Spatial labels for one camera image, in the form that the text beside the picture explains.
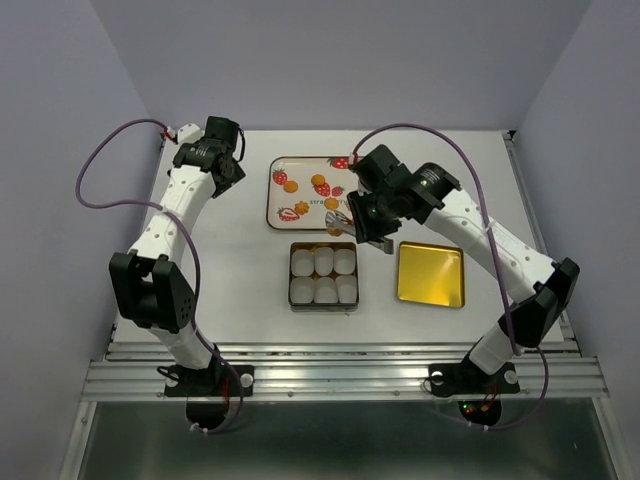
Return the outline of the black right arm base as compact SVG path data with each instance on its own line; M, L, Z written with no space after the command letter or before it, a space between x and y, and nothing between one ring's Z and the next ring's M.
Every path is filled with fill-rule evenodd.
M439 398L457 395L517 394L518 375L507 362L494 374L486 374L470 361L431 364L426 377L428 391Z

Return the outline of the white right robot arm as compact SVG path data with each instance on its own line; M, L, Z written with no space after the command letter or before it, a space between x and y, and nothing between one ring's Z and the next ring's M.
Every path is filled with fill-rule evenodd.
M484 213L460 182L435 163L410 171L384 145L351 166L359 189L348 196L355 236L371 243L413 220L440 234L498 282L506 310L460 366L463 384L482 390L522 347L538 346L566 309L579 266L556 261Z

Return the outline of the metal tongs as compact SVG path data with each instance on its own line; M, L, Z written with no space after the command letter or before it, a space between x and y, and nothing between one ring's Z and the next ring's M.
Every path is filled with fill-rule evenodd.
M353 237L358 244L368 244L387 255L394 253L394 242L392 245L380 245L374 240L362 240L358 236L354 222L339 211L328 210L326 212L325 226L326 230L328 228L341 230L343 234Z

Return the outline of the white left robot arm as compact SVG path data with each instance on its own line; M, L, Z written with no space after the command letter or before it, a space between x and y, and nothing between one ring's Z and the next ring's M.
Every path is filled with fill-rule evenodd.
M194 246L191 232L205 204L245 177L234 158L243 141L238 123L215 116L202 136L180 136L165 193L147 226L109 263L120 316L159 339L202 394L221 386L223 371L211 362L214 347L195 323L199 287L189 285L180 264Z

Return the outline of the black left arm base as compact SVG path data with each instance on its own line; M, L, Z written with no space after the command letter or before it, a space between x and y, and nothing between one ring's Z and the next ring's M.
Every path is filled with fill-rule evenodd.
M252 365L233 365L238 374L214 361L208 368L188 369L179 365L159 366L156 371L164 378L164 395L170 398L246 397L253 395L255 368Z

